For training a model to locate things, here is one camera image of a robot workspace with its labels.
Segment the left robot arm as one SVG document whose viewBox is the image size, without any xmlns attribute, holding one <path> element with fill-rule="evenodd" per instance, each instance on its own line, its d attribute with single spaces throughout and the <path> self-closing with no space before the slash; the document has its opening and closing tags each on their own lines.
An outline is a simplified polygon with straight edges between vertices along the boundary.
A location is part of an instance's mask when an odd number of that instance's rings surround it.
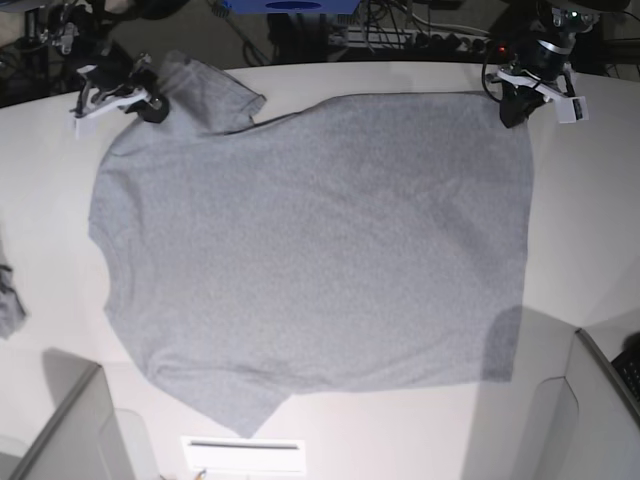
<svg viewBox="0 0 640 480">
<path fill-rule="evenodd" d="M 484 83 L 501 88 L 499 115 L 514 128 L 539 107 L 554 105 L 559 123 L 588 118 L 586 99 L 576 94 L 570 56 L 577 36 L 593 29 L 600 13 L 577 1 L 509 1 L 491 27 L 502 64 Z"/>
</svg>

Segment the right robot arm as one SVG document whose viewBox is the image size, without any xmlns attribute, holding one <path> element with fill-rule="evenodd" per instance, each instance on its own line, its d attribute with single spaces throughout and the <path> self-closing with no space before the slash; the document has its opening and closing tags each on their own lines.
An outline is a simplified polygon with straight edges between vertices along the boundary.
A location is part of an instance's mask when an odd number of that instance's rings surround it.
<svg viewBox="0 0 640 480">
<path fill-rule="evenodd" d="M 169 100 L 158 86 L 151 57 L 132 57 L 110 37 L 116 15 L 102 1 L 72 1 L 49 14 L 44 44 L 62 57 L 62 66 L 81 81 L 74 121 L 80 124 L 119 110 L 142 121 L 162 123 L 170 112 Z"/>
</svg>

